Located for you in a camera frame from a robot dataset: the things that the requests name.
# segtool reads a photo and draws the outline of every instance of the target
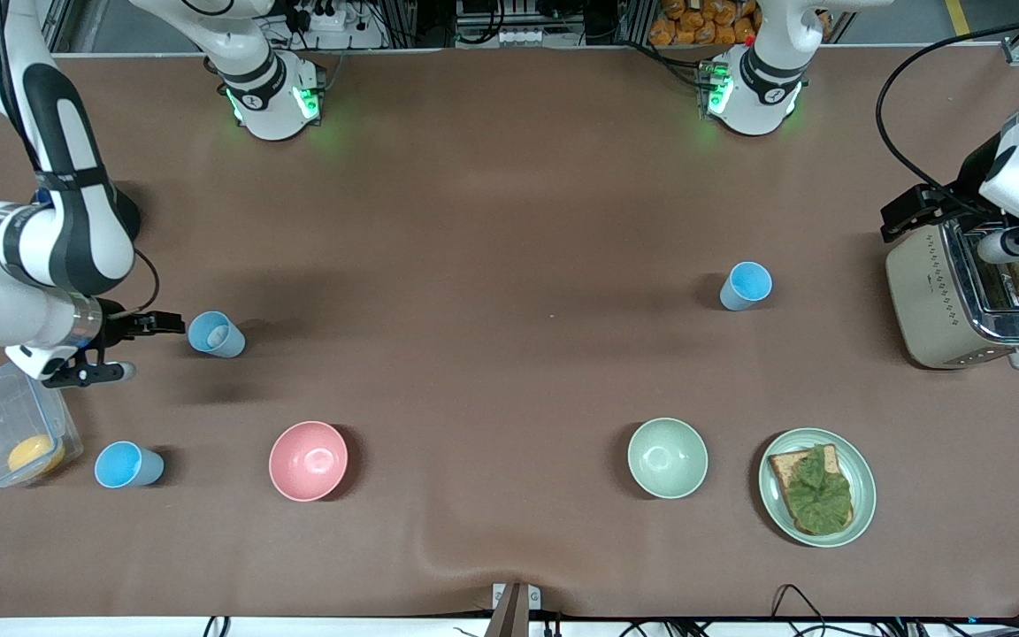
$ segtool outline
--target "cup rim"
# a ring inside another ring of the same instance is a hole
[[[198,322],[199,319],[203,318],[221,319],[223,324],[226,325],[227,330],[230,330],[231,325],[233,325],[234,323],[231,322],[229,316],[226,316],[225,314],[219,312],[218,310],[209,310],[199,314],[198,316],[196,316],[196,318],[191,319],[191,325],[187,325],[186,327],[186,342],[191,343],[191,347],[194,347],[195,350],[198,352],[202,352],[203,354],[211,354],[211,352],[215,352],[216,350],[219,350],[219,348],[221,348],[223,344],[225,344],[226,339],[223,339],[223,342],[218,343],[215,347],[206,347],[206,338],[203,338],[202,342],[195,342],[195,339],[193,337],[192,327],[195,326],[195,323]],[[214,330],[216,329],[216,327],[220,326],[221,325],[215,325],[211,329]]]
[[[344,469],[343,469],[343,471],[340,472],[339,479],[336,480],[335,484],[332,484],[332,487],[329,487],[328,491],[323,492],[322,494],[317,495],[315,497],[304,497],[303,498],[303,497],[291,496],[290,494],[282,491],[282,486],[280,486],[280,484],[278,484],[278,481],[274,479],[274,452],[276,450],[276,448],[278,448],[278,443],[280,442],[280,440],[282,440],[282,438],[285,438],[285,436],[288,435],[288,432],[293,431],[293,430],[296,430],[296,428],[299,428],[299,427],[305,426],[305,425],[322,425],[322,427],[327,428],[327,430],[335,432],[335,434],[336,434],[336,440],[339,440],[339,443],[340,443],[340,450],[342,450],[344,453],[345,463],[344,463]],[[290,427],[286,428],[285,431],[282,431],[280,433],[280,435],[278,435],[278,439],[274,440],[274,444],[272,444],[271,447],[270,447],[270,459],[266,461],[266,469],[267,469],[267,472],[270,473],[270,481],[274,485],[274,488],[278,489],[278,493],[282,494],[287,499],[293,500],[293,502],[316,502],[317,499],[322,499],[322,497],[328,495],[331,492],[336,491],[336,487],[340,485],[340,481],[344,480],[344,475],[345,475],[345,473],[347,473],[347,469],[348,469],[348,466],[347,466],[347,457],[348,457],[348,443],[347,443],[347,440],[344,440],[344,435],[339,430],[337,430],[336,427],[332,426],[331,424],[328,424],[328,423],[324,422],[323,420],[301,420],[300,423],[298,423],[296,425],[291,425]]]
[[[639,432],[643,431],[643,428],[647,427],[647,425],[650,425],[651,423],[658,423],[659,420],[671,420],[671,422],[680,423],[681,425],[685,426],[688,430],[690,430],[694,434],[694,436],[699,440],[700,448],[702,448],[702,455],[705,456],[705,459],[707,459],[707,463],[705,463],[705,466],[702,468],[702,475],[699,476],[699,479],[697,481],[695,481],[695,484],[693,487],[691,487],[690,491],[687,491],[686,493],[682,493],[679,495],[663,495],[660,493],[656,493],[655,491],[651,491],[650,488],[647,488],[647,485],[643,484],[643,481],[640,481],[639,476],[636,475],[635,467],[632,466],[632,445],[635,443],[635,439],[638,438]],[[687,423],[686,420],[673,419],[673,417],[671,416],[659,416],[657,419],[647,420],[646,423],[643,423],[639,427],[636,427],[635,432],[632,432],[632,438],[628,439],[627,441],[627,470],[629,473],[632,474],[632,479],[635,479],[635,483],[639,484],[640,488],[642,488],[643,491],[646,491],[655,497],[659,497],[659,499],[682,499],[682,497],[687,497],[688,495],[691,495],[692,493],[697,491],[697,489],[699,489],[699,487],[702,486],[702,483],[704,483],[704,481],[707,481],[707,474],[710,473],[710,450],[708,450],[707,448],[707,441],[702,438],[702,434],[699,433],[699,430],[696,430],[696,428],[694,428],[694,425]]]
[[[761,296],[759,296],[759,298],[752,298],[752,296],[748,296],[747,294],[744,294],[741,290],[741,288],[739,287],[739,285],[737,285],[734,282],[734,273],[737,270],[739,270],[739,267],[743,267],[743,266],[745,266],[745,267],[759,267],[759,269],[761,270],[761,273],[763,273],[765,275],[765,282],[767,282],[767,285],[765,285],[765,291],[764,291],[764,294],[762,294]],[[763,301],[764,298],[767,298],[767,296],[768,296],[769,293],[772,293],[772,290],[773,290],[773,275],[768,273],[768,268],[767,267],[765,267],[764,265],[760,265],[760,263],[757,263],[756,261],[743,261],[743,262],[740,262],[738,265],[734,266],[733,269],[731,269],[731,271],[729,271],[729,286],[733,287],[734,294],[736,294],[737,296],[740,296],[740,298],[742,298],[742,299],[745,299],[745,301],[748,301],[748,302],[751,302],[751,303],[757,303],[759,301]]]
[[[110,450],[110,448],[112,448],[113,446],[117,446],[117,445],[122,446],[122,445],[125,445],[125,444],[128,444],[128,445],[132,446],[132,448],[135,448],[135,450],[137,450],[137,464],[132,465],[132,475],[129,476],[127,480],[122,481],[122,483],[118,483],[118,484],[105,484],[104,481],[101,480],[101,476],[97,475],[97,469],[98,469],[98,465],[101,464],[101,459],[104,459],[105,454],[108,453]],[[141,445],[132,442],[132,440],[129,440],[129,439],[118,439],[117,442],[113,442],[112,444],[109,444],[105,448],[102,448],[101,453],[98,454],[97,461],[94,461],[94,463],[93,463],[93,477],[94,477],[94,479],[97,480],[97,483],[100,484],[102,487],[105,487],[105,488],[120,488],[120,487],[128,486],[132,480],[137,479],[137,475],[139,473],[141,473],[141,467],[143,467],[143,466],[144,466],[144,452],[142,450]]]

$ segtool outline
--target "toast with lettuce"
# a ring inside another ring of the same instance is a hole
[[[768,457],[781,495],[796,527],[809,535],[832,535],[852,524],[852,485],[841,472],[835,444]]]

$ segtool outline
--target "bowl rim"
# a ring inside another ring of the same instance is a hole
[[[327,428],[328,431],[334,432],[336,434],[336,440],[339,440],[339,450],[344,453],[344,466],[340,468],[340,475],[337,476],[336,481],[332,483],[331,487],[328,487],[327,491],[314,497],[294,497],[290,494],[282,491],[282,487],[279,486],[278,481],[274,479],[274,452],[278,449],[278,444],[282,442],[282,438],[288,434],[288,432],[296,430],[301,426],[306,425],[320,425],[323,428]],[[274,488],[278,489],[278,493],[285,496],[287,499],[294,500],[294,502],[315,502],[317,499],[322,499],[322,497],[328,495],[334,489],[339,486],[340,481],[344,480],[344,474],[348,471],[348,445],[344,442],[344,436],[340,435],[340,431],[331,424],[324,423],[322,420],[301,420],[300,423],[288,427],[287,430],[282,431],[282,434],[278,435],[278,439],[274,440],[274,444],[270,447],[270,459],[266,461],[266,471],[270,473],[270,482],[274,485]]]
[[[690,430],[690,432],[694,434],[694,437],[699,440],[699,448],[702,450],[703,459],[706,460],[704,467],[702,467],[702,475],[700,475],[699,479],[695,481],[694,486],[691,487],[690,491],[687,491],[686,493],[679,495],[662,495],[660,493],[656,493],[655,491],[651,491],[646,484],[643,484],[639,475],[636,475],[635,467],[632,466],[632,445],[635,443],[635,439],[639,438],[640,432],[642,432],[647,425],[658,423],[659,420],[668,420],[668,422],[679,423]],[[697,489],[702,486],[703,481],[707,480],[707,473],[710,472],[710,450],[707,448],[707,441],[702,438],[702,434],[700,434],[699,430],[696,430],[693,425],[685,422],[685,420],[672,419],[671,416],[659,416],[657,419],[647,420],[646,423],[636,427],[635,432],[632,432],[632,438],[627,441],[627,471],[632,474],[632,479],[635,479],[635,484],[639,484],[643,491],[647,491],[651,495],[659,497],[659,499],[680,499],[681,497],[687,497],[697,491]]]

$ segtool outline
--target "green led light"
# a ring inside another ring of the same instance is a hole
[[[303,114],[306,119],[314,119],[317,116],[317,113],[320,112],[320,108],[317,105],[317,96],[314,92],[294,89],[293,97],[297,102],[299,102],[301,114]]]
[[[729,102],[729,97],[734,92],[734,78],[726,77],[726,83],[719,86],[718,89],[710,96],[710,112],[714,114],[720,114],[726,110],[726,104]]]
[[[793,111],[796,109],[796,98],[797,96],[800,96],[801,88],[803,88],[803,86],[804,86],[803,82],[798,82],[798,84],[796,85],[796,89],[793,89],[792,96],[789,96],[789,108],[785,111],[785,117],[788,117],[790,116],[790,114],[793,114]]]
[[[231,95],[230,89],[226,90],[226,98],[227,100],[230,100],[230,106],[234,109],[234,119],[243,122],[243,111],[238,108],[238,102],[234,101],[234,96]]]

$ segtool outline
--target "blue plastic cup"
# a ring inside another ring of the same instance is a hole
[[[243,354],[246,337],[222,312],[204,312],[186,329],[186,342],[204,354],[234,359]]]
[[[773,278],[763,265],[743,261],[729,271],[719,295],[720,302],[726,310],[739,312],[766,298],[772,289]]]
[[[122,439],[97,456],[93,475],[101,486],[108,488],[144,486],[163,475],[163,459],[150,448]]]

